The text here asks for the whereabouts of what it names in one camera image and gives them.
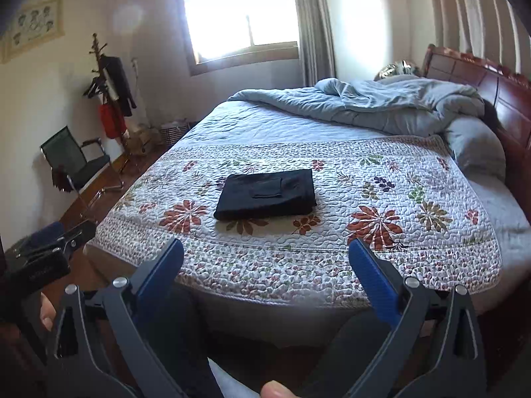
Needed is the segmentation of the person's left hand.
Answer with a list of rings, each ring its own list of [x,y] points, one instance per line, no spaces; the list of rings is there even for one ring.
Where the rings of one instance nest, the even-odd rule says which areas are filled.
[[[52,331],[56,315],[56,309],[51,303],[51,301],[46,297],[44,293],[41,293],[39,319],[44,328],[49,332]]]

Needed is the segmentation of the person's right hand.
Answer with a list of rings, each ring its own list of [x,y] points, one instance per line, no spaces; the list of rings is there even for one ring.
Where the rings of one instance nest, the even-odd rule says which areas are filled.
[[[261,398],[299,398],[285,385],[277,381],[269,381],[264,384],[260,391]]]

